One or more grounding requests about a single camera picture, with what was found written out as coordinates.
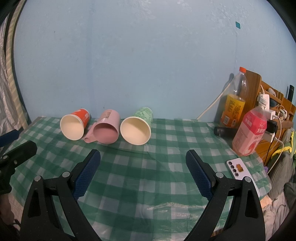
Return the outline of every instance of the white phone case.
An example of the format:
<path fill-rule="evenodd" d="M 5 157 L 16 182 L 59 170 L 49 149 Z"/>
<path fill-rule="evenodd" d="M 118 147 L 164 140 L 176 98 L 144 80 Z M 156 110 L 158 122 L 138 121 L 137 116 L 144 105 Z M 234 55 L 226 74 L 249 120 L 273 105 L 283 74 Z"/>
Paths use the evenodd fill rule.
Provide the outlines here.
<path fill-rule="evenodd" d="M 256 188 L 258 197 L 261 196 L 261 194 L 259 192 L 259 189 L 258 189 L 258 187 L 257 187 L 257 185 L 256 185 L 256 183 L 255 183 L 255 181 L 254 181 L 254 179 L 252 177 L 252 175 L 250 174 L 249 170 L 247 169 L 247 167 L 244 164 L 244 162 L 242 161 L 242 159 L 235 158 L 235 159 L 229 160 L 229 161 L 226 162 L 226 166 L 230 170 L 230 172 L 233 175 L 233 177 L 235 179 L 237 179 L 237 180 L 242 180 L 245 176 L 250 177 L 252 179 L 254 185 L 255 185 L 255 188 Z"/>

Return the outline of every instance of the orange juice bottle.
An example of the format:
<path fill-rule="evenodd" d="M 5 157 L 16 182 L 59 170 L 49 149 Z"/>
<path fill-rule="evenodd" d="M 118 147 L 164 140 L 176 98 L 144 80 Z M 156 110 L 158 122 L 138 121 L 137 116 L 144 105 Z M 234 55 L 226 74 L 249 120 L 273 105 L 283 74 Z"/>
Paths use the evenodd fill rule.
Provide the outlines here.
<path fill-rule="evenodd" d="M 248 94 L 246 69 L 239 68 L 239 73 L 231 81 L 221 123 L 224 126 L 234 128 L 240 119 Z"/>

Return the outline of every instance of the pink drink bottle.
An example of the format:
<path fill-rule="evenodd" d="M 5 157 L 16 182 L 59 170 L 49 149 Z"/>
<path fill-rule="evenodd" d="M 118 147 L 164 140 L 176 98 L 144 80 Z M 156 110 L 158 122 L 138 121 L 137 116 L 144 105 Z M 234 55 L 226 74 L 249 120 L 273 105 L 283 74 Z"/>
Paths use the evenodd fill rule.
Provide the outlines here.
<path fill-rule="evenodd" d="M 266 127 L 265 107 L 267 101 L 260 99 L 259 105 L 244 115 L 232 141 L 232 149 L 238 156 L 247 156 L 255 151 Z"/>

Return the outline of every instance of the floral pattern on cup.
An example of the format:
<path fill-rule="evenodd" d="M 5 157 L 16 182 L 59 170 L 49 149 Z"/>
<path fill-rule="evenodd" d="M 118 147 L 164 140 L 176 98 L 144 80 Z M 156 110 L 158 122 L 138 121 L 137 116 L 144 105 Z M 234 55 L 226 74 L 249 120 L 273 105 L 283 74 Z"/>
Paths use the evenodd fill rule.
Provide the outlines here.
<path fill-rule="evenodd" d="M 153 112 L 148 107 L 142 107 L 137 110 L 137 112 L 134 114 L 135 117 L 139 117 L 151 127 L 152 125 L 152 119 L 153 119 Z"/>

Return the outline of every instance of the teal sticker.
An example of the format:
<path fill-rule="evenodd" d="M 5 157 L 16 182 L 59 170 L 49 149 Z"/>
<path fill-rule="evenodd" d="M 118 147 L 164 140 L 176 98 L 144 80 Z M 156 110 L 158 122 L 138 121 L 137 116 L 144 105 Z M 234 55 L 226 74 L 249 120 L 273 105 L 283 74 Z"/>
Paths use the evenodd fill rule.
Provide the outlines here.
<path fill-rule="evenodd" d="M 235 25 L 236 25 L 237 28 L 240 29 L 240 24 L 238 22 L 235 22 Z"/>

